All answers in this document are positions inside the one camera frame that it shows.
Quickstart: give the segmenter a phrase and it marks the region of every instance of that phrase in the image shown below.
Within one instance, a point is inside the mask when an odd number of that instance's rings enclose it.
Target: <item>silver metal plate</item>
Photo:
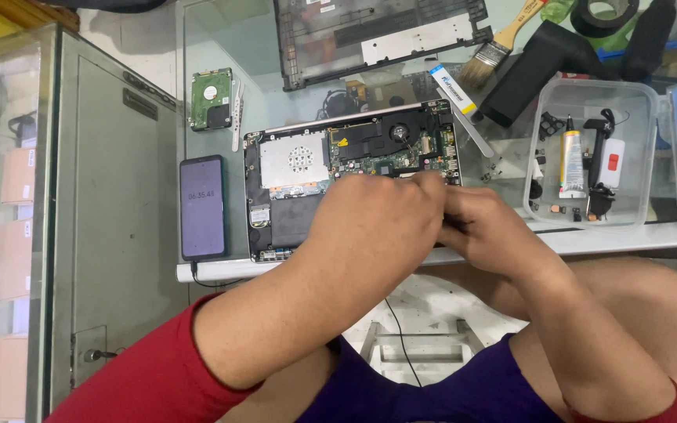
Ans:
[[[325,132],[289,136],[260,145],[261,188],[306,184],[328,178],[323,163]]]

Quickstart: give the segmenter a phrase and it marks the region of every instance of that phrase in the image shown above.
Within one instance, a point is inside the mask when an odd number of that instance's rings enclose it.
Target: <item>smartphone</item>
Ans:
[[[183,160],[179,186],[182,258],[197,261],[226,255],[223,158]]]

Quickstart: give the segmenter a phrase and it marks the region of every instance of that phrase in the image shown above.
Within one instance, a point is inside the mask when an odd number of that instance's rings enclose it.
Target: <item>black electrical tape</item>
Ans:
[[[613,19],[600,19],[589,11],[590,3],[606,3],[613,7]],[[639,0],[578,0],[571,12],[571,24],[579,33],[589,38],[605,38],[618,32],[639,11]]]

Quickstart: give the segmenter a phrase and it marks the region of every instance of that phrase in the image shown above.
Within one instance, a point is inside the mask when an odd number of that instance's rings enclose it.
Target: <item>clear plastic box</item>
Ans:
[[[641,83],[558,79],[548,83],[539,96],[532,148],[527,175],[534,174],[537,153],[544,150],[545,164],[540,165],[543,178],[539,179],[542,195],[530,207],[531,177],[524,186],[523,206],[538,221],[588,230],[627,231],[643,224],[647,217],[649,187],[652,182],[655,125],[658,95]],[[561,139],[565,128],[544,141],[539,139],[540,117],[549,112],[566,121],[569,114],[574,127],[581,132],[581,150],[592,153],[596,131],[585,130],[589,119],[602,119],[600,111],[609,108],[615,115],[613,139],[625,141],[620,183],[612,191],[615,202],[600,221],[588,221],[588,198],[562,199],[560,188]],[[585,169],[585,192],[588,193],[588,169]],[[565,214],[552,212],[551,206],[566,207]],[[574,221],[574,208],[580,209],[581,221]]]

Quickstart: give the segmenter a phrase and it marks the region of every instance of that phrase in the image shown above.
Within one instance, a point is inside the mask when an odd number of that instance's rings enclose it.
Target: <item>red shirt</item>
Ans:
[[[204,297],[108,363],[64,400],[48,423],[211,423],[259,386],[232,390],[208,371],[193,341],[193,312]],[[597,420],[573,413],[576,423]],[[677,423],[677,396],[643,423]]]

